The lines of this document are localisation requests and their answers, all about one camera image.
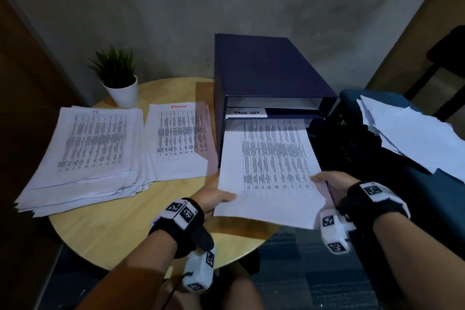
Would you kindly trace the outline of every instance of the cable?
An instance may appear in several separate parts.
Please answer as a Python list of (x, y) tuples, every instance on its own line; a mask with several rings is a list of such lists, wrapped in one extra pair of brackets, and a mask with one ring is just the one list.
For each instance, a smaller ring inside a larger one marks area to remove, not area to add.
[(161, 310), (165, 310), (166, 306), (168, 305), (169, 301), (171, 300), (171, 298), (173, 297), (173, 294), (175, 292), (175, 290), (179, 287), (179, 285), (181, 284), (182, 280), (184, 279), (185, 276), (192, 276), (194, 274), (194, 272), (186, 272), (182, 275), (181, 279), (179, 280), (179, 282), (173, 287), (170, 295), (168, 295), (168, 298), (166, 299), (165, 301), (165, 304), (161, 307)]

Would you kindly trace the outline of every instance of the right hand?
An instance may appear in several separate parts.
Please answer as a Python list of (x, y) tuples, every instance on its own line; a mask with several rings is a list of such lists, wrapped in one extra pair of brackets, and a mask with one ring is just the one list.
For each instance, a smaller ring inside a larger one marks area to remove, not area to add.
[(310, 177), (314, 182), (326, 182), (328, 185), (329, 193), (333, 198), (336, 206), (339, 206), (341, 200), (347, 196), (347, 190), (360, 180), (348, 175), (344, 172), (338, 171), (324, 171)]

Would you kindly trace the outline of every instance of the left hand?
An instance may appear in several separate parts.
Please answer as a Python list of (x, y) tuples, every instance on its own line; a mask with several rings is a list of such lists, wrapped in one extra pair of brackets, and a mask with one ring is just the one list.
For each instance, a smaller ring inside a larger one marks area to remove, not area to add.
[(206, 182), (199, 191), (191, 196), (191, 199), (200, 205), (205, 218), (212, 215), (213, 209), (219, 205), (220, 202), (233, 201), (236, 198), (236, 194), (218, 190), (219, 174), (213, 177), (208, 183)]

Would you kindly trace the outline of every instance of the gray wall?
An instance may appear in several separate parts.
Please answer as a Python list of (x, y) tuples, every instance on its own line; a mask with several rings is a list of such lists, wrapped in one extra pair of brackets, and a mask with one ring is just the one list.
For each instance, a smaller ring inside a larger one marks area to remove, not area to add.
[(289, 37), (335, 91), (361, 88), (422, 1), (13, 0), (90, 105), (106, 95), (96, 49), (132, 48), (141, 82), (211, 78), (215, 32)]

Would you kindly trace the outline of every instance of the black wrist strap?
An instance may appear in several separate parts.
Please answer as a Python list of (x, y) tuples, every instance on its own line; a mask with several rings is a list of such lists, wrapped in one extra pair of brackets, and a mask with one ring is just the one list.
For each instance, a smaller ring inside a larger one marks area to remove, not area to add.
[(174, 258), (188, 255), (197, 246), (210, 251), (214, 242), (203, 225), (204, 218), (201, 207), (194, 200), (184, 197), (173, 201), (155, 218), (148, 234), (158, 229), (166, 231), (178, 244)]
[(337, 207), (347, 215), (361, 232), (369, 231), (380, 215), (399, 212), (410, 218), (405, 202), (384, 185), (375, 182), (359, 182), (352, 185)]

